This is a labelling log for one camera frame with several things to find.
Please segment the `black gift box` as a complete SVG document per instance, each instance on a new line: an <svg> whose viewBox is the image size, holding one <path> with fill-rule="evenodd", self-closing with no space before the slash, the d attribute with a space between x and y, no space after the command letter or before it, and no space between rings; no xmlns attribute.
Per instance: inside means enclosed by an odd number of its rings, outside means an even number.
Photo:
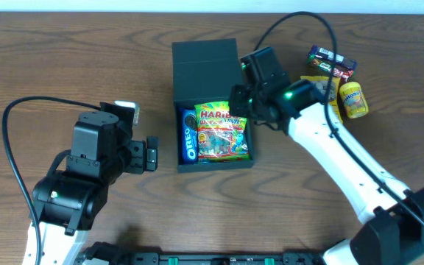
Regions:
<svg viewBox="0 0 424 265"><path fill-rule="evenodd" d="M250 120L232 114L229 100L244 82L236 41L175 42L172 59L178 172L252 167Z"/></svg>

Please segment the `blue Oreo cookie pack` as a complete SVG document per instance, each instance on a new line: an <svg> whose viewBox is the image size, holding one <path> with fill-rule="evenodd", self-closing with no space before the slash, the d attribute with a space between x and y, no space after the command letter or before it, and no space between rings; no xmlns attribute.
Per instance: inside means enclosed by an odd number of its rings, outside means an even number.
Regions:
<svg viewBox="0 0 424 265"><path fill-rule="evenodd" d="M195 110L180 108L181 148L184 164L197 162L197 117Z"/></svg>

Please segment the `green Haribo gummy bag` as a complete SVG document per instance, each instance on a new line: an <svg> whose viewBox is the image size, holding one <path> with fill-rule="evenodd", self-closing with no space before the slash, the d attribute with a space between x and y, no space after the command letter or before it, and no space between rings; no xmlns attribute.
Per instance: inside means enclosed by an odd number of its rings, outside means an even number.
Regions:
<svg viewBox="0 0 424 265"><path fill-rule="evenodd" d="M199 163L249 160L247 119L230 114L228 102L195 105Z"/></svg>

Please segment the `yellow Hacks candy bag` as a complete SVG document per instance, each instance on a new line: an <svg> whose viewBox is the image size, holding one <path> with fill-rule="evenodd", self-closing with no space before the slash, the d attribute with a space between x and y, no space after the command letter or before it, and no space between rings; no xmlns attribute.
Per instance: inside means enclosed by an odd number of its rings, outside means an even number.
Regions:
<svg viewBox="0 0 424 265"><path fill-rule="evenodd" d="M325 77L325 76L301 76L300 79L302 80L308 80L310 81L312 84L314 84L317 89L322 93L325 94L327 88L328 88L328 79L329 77ZM341 117L341 113L339 111L339 106L338 106L338 89L339 89L339 83L340 83L340 77L334 77L332 79L332 83L331 83L331 89L330 89L330 93L329 93L329 105L333 108L334 113L336 114L336 116L338 117L338 119L340 120L340 122L342 122L342 117Z"/></svg>

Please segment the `yellow candy jar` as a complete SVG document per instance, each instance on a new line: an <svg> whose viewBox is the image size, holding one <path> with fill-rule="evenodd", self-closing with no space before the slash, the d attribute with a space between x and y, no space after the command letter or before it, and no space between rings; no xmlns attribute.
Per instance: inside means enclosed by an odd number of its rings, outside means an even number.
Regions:
<svg viewBox="0 0 424 265"><path fill-rule="evenodd" d="M347 117L357 119L369 113L367 101L358 82L347 82L339 89Z"/></svg>

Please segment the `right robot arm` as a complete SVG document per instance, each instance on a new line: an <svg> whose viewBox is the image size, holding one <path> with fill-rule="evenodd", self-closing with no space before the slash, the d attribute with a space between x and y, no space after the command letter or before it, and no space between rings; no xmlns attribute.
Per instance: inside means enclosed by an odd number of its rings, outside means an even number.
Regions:
<svg viewBox="0 0 424 265"><path fill-rule="evenodd" d="M413 192L339 122L311 81L290 82L270 47L240 59L246 79L229 99L233 116L281 130L306 149L347 197L360 231L324 251L322 264L410 264L424 255L424 188Z"/></svg>

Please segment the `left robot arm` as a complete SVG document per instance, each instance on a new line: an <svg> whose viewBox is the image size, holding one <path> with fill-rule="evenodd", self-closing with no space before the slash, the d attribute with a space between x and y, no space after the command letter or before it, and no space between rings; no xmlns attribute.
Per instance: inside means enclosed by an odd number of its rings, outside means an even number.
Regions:
<svg viewBox="0 0 424 265"><path fill-rule="evenodd" d="M158 138L134 141L140 107L101 103L79 115L71 148L61 152L32 192L38 224L28 229L24 264L76 264L108 189L123 174L158 167Z"/></svg>

